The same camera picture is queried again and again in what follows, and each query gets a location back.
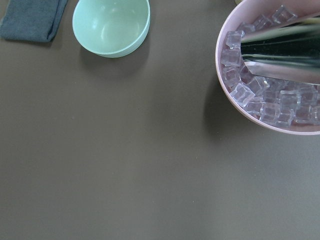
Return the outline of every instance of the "tabletop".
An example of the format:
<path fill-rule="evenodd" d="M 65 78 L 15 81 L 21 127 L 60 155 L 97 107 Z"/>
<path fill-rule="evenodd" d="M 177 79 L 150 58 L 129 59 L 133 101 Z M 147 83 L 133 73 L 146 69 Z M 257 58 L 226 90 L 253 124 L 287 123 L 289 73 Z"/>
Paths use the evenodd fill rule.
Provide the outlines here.
<path fill-rule="evenodd" d="M 9 0 L 0 0 L 4 15 Z M 318 240 L 319 136 L 265 129 L 216 73 L 234 0 L 149 0 L 120 58 L 0 39 L 0 239 Z"/>

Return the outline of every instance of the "pink bowl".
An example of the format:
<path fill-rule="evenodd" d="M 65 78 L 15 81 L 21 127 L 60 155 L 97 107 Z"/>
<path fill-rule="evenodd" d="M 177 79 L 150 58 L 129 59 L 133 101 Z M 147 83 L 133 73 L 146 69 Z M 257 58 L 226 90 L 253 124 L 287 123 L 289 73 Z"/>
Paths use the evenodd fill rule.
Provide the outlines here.
<path fill-rule="evenodd" d="M 220 62 L 221 52 L 224 47 L 225 37 L 228 31 L 234 31 L 242 22 L 252 23 L 261 14 L 271 15 L 281 5 L 285 5 L 288 9 L 296 13 L 299 17 L 311 15 L 320 12 L 319 0 L 244 0 L 242 1 L 227 17 L 225 20 L 220 34 L 217 39 L 215 49 L 215 66 L 219 82 L 222 86 L 224 93 L 226 94 L 232 105 L 245 117 L 253 121 L 254 123 L 281 133 L 294 134 L 294 135 L 320 135 L 320 125 L 292 125 L 290 128 L 279 128 L 268 125 L 259 121 L 245 110 L 243 110 L 231 97 L 223 80 L 222 80 L 222 64 Z"/>

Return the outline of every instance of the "cloth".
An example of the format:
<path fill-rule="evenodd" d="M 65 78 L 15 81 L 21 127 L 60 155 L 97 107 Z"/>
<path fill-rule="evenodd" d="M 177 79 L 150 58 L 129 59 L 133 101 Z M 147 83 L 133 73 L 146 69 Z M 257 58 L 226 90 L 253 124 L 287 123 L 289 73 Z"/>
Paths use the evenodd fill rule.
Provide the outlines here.
<path fill-rule="evenodd" d="M 50 42 L 57 33 L 68 0 L 10 0 L 0 21 L 7 40 Z"/>

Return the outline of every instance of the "mint green bowl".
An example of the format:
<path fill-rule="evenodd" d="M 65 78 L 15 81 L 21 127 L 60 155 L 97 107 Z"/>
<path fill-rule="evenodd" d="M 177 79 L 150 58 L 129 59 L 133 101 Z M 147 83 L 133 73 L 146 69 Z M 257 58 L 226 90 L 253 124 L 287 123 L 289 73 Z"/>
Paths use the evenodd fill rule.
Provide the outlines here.
<path fill-rule="evenodd" d="M 72 18 L 77 41 L 107 58 L 123 57 L 136 50 L 149 26 L 148 0 L 80 0 Z"/>

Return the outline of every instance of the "blue cloth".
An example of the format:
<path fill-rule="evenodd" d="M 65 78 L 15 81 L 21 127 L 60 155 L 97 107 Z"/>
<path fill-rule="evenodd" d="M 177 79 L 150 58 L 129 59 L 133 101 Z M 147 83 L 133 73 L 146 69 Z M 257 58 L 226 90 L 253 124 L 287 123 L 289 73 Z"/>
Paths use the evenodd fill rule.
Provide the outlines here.
<path fill-rule="evenodd" d="M 50 42 L 56 35 L 68 0 L 10 0 L 0 22 L 7 40 Z"/>

